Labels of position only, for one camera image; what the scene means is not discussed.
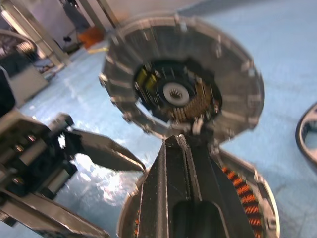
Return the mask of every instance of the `blue floor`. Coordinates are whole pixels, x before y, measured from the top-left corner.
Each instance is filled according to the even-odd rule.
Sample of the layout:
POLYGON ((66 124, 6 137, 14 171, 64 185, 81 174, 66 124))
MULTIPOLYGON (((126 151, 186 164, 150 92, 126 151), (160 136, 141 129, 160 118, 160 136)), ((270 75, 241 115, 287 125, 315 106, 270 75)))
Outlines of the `blue floor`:
MULTIPOLYGON (((216 7, 206 3, 186 14, 201 15, 240 41, 265 84, 259 125, 223 148, 253 163, 268 181, 279 209, 281 238, 316 238, 317 174, 299 152, 294 133, 302 113, 317 101, 317 1, 214 2, 216 7)), ((161 142, 121 118, 98 81, 103 60, 104 53, 82 53, 21 111, 44 123, 58 112, 68 113, 78 128, 111 137, 150 166, 161 142)), ((115 237, 123 200, 139 174, 115 173, 82 155, 76 164, 80 172, 57 201, 115 237)), ((21 225, 0 224, 0 231, 1 237, 37 237, 21 225)))

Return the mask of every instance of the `metal plate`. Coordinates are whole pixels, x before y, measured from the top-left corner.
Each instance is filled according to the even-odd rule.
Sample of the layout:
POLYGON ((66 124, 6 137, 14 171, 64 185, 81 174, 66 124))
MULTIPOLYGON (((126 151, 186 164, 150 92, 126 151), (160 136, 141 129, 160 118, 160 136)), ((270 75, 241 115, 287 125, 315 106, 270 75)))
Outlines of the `metal plate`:
POLYGON ((264 85, 252 58, 232 38, 197 18, 167 14, 135 19, 118 28, 100 81, 127 121, 168 138, 184 133, 185 127, 160 123, 138 108, 134 74, 152 60, 188 58, 214 72, 222 96, 221 113, 205 124, 213 138, 223 142, 254 128, 264 105, 264 85))

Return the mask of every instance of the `metal pillar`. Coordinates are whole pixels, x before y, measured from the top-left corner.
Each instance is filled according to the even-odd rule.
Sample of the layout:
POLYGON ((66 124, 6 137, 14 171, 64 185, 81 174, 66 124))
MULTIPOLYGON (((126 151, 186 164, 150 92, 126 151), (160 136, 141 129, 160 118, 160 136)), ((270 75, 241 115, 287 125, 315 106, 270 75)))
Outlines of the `metal pillar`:
POLYGON ((62 63, 69 65, 71 63, 68 55, 64 53, 30 11, 18 0, 2 0, 1 4, 54 65, 62 63))
POLYGON ((78 0, 78 2, 82 5, 84 10, 86 11, 87 15, 90 17, 93 24, 98 27, 100 30, 104 31, 104 25, 99 20, 98 16, 95 14, 94 10, 89 4, 89 1, 87 0, 78 0))
POLYGON ((109 4, 106 0, 97 0, 100 8, 106 15, 107 19, 109 20, 111 26, 115 29, 119 25, 118 19, 115 17, 113 11, 111 10, 109 4))

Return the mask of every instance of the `white wall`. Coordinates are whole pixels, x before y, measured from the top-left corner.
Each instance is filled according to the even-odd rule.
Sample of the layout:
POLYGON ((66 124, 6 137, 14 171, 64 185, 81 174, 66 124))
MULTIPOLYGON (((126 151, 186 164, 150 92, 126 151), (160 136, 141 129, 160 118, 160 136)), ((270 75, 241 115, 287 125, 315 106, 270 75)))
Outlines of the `white wall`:
MULTIPOLYGON (((46 31, 59 43, 64 46, 63 37, 68 35, 75 26, 67 17, 59 0, 20 0, 33 14, 46 31)), ((76 34, 70 37, 75 40, 76 34)))
MULTIPOLYGON (((87 0, 101 23, 107 28, 110 23, 96 0, 87 0)), ((203 0, 107 0, 119 21, 151 11, 176 11, 203 0)))

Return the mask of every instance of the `orange copper coil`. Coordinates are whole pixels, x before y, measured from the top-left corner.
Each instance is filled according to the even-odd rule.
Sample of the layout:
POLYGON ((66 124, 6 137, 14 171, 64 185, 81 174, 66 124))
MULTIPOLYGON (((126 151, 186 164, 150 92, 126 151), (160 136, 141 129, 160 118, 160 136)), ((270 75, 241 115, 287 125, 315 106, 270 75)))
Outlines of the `orange copper coil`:
POLYGON ((256 198, 254 197, 253 194, 247 195, 247 196, 241 198, 242 204, 248 204, 248 203, 255 202, 255 201, 256 201, 256 198))
POLYGON ((233 186, 237 187, 239 186, 240 184, 243 183, 243 180, 242 178, 236 178, 234 181, 233 181, 233 186))
POLYGON ((250 188, 249 188, 249 186, 247 186, 247 185, 243 185, 242 187, 240 187, 240 188, 238 188, 237 189, 237 194, 240 196, 240 195, 243 195, 243 194, 245 194, 245 193, 247 193, 247 192, 250 192, 250 188))
POLYGON ((261 226, 261 220, 259 218, 249 218, 251 226, 261 226))
POLYGON ((245 207, 244 211, 246 214, 256 214, 256 213, 259 213, 259 207, 258 206, 245 207))
POLYGON ((227 168, 227 167, 222 167, 221 170, 222 170, 224 173, 226 173, 227 170, 228 170, 228 168, 227 168))
POLYGON ((139 218, 135 219, 134 223, 136 225, 136 228, 134 230, 134 236, 137 237, 137 235, 138 235, 138 226, 139 226, 139 218))
POLYGON ((235 176, 235 172, 234 172, 234 171, 230 171, 230 172, 227 174, 228 179, 232 179, 234 176, 235 176))
POLYGON ((254 232, 254 237, 255 238, 262 238, 262 235, 259 232, 254 232))

